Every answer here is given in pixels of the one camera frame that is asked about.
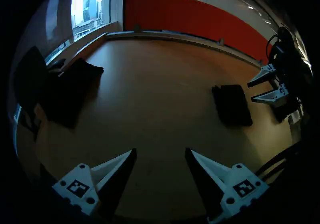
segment black folded towel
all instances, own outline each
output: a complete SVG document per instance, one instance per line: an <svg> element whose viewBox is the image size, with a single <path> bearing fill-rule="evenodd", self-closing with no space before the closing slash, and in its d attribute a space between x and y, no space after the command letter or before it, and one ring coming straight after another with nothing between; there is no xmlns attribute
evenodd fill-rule
<svg viewBox="0 0 320 224"><path fill-rule="evenodd" d="M48 120L74 128L92 83L102 73L102 67L78 59L60 77L50 75L39 101Z"/></svg>
<svg viewBox="0 0 320 224"><path fill-rule="evenodd" d="M226 126L251 126L248 103L240 85L212 87L212 94L220 120Z"/></svg>

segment orange wall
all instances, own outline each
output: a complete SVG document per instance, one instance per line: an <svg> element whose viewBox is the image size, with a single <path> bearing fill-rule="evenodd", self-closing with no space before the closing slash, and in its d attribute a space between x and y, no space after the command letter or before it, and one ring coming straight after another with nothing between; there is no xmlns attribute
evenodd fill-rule
<svg viewBox="0 0 320 224"><path fill-rule="evenodd" d="M126 0L125 29L171 30L213 40L267 63L267 40L236 16L196 0Z"/></svg>

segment skyscraper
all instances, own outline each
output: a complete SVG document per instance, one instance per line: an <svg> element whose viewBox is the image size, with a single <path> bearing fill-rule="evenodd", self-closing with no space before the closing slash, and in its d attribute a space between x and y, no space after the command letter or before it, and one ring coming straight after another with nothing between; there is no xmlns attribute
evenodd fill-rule
<svg viewBox="0 0 320 224"><path fill-rule="evenodd" d="M76 16L75 15L71 16L71 26L72 26L72 28L76 27Z"/></svg>
<svg viewBox="0 0 320 224"><path fill-rule="evenodd" d="M96 0L83 0L83 21L97 17Z"/></svg>
<svg viewBox="0 0 320 224"><path fill-rule="evenodd" d="M101 0L101 18L102 18L102 21L106 24L108 22L106 22L106 11L104 10L105 7L104 7L104 0Z"/></svg>
<svg viewBox="0 0 320 224"><path fill-rule="evenodd" d="M96 5L96 18L99 17L99 2L97 1L97 5Z"/></svg>

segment window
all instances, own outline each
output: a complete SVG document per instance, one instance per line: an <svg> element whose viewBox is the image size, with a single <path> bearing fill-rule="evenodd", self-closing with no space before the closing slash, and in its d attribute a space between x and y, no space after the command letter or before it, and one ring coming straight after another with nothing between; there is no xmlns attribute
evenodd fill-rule
<svg viewBox="0 0 320 224"><path fill-rule="evenodd" d="M71 24L74 40L109 22L109 0L72 0Z"/></svg>

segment wooden floor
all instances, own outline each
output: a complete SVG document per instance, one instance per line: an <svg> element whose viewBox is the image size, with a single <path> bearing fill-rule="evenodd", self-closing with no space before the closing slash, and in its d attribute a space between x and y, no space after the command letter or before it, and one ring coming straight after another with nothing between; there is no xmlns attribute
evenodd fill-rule
<svg viewBox="0 0 320 224"><path fill-rule="evenodd" d="M137 148L118 215L173 220L205 214L186 147L256 171L292 144L288 123L277 124L267 105L251 102L271 86L248 89L259 70L231 56L176 42L121 40L105 43L87 62L104 68L97 95L75 130L45 124L36 155L60 179L79 163L93 167ZM228 129L220 122L211 87L223 84L243 87L251 127ZM22 142L18 130L18 148Z"/></svg>

